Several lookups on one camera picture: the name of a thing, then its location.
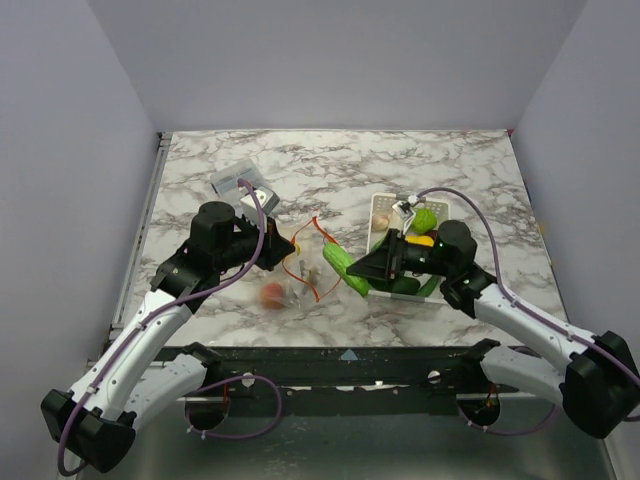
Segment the clear zip top bag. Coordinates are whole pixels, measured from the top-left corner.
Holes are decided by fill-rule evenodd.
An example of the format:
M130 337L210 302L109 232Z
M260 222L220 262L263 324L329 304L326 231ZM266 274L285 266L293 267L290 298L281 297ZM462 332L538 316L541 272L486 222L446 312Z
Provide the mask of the clear zip top bag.
M324 257L326 245L340 245L315 211L309 218L279 228L294 247L292 254L264 272L255 300L267 314L308 313L336 296L345 280Z

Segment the green toy bitter gourd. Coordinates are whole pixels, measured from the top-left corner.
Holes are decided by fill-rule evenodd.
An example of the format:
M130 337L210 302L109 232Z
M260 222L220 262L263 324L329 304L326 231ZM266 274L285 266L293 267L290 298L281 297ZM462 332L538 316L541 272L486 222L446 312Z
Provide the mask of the green toy bitter gourd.
M329 266L348 287L361 297L369 294L370 284L366 279L347 273L354 259L346 250L336 243L329 242L324 245L322 254Z

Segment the white plastic basket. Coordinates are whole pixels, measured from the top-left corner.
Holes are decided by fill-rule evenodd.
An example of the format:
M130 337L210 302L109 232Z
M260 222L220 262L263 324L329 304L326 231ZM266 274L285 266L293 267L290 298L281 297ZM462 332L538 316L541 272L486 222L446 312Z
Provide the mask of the white plastic basket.
M393 210L393 206L399 201L405 200L406 198L406 195L395 193L378 192L372 195L370 202L370 219L367 230L367 253L372 250L373 246L379 240L384 238L390 227L396 228L402 227L404 225L403 218ZM442 222L451 218L450 203L447 200L441 198L433 196L423 197L415 206L415 210L418 210L419 208L427 208L431 210L437 217L437 225L440 225ZM370 289L369 296L419 304L444 305L445 300L439 290L441 282L442 280L438 281L433 292L428 297L389 293L378 291L374 288Z

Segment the orange toy peach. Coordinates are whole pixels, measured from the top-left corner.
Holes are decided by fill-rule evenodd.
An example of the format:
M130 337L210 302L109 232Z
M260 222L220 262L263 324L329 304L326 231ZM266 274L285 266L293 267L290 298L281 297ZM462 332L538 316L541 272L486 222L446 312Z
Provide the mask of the orange toy peach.
M260 304L268 310L280 310L285 307L286 292L278 282L265 284L259 293Z

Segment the white toy mushroom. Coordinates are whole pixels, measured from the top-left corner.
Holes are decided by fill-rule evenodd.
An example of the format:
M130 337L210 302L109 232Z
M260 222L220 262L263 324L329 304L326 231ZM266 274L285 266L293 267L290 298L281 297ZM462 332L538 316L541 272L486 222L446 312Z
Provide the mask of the white toy mushroom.
M299 294L304 296L307 293L312 293L313 289L317 286L321 275L321 268L306 260L300 260L298 266L300 270L299 277L302 282Z

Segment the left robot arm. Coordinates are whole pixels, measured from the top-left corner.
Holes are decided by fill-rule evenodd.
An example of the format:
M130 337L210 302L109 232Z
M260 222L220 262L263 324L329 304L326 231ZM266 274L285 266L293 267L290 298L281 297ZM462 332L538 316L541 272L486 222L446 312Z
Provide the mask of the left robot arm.
M240 209L220 201L203 204L187 239L158 266L137 313L102 357L71 387L44 397L41 411L58 443L59 474L73 477L87 466L109 472L142 426L172 402L225 391L235 379L199 343L184 347L150 377L144 374L206 299L252 267L273 270L294 251L259 192L246 195Z

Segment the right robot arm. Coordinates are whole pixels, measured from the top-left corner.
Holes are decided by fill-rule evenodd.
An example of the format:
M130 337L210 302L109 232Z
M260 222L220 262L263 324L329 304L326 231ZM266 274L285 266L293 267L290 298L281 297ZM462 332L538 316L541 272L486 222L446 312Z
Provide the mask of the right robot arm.
M443 222L431 246L411 243L392 229L346 272L379 282L405 272L442 277L440 291L453 309L499 328L534 352L492 343L461 365L467 389L480 392L493 383L514 387L561 407L584 433L606 438L639 405L639 372L627 342L612 331L596 335L575 327L519 300L476 263L476 250L460 221Z

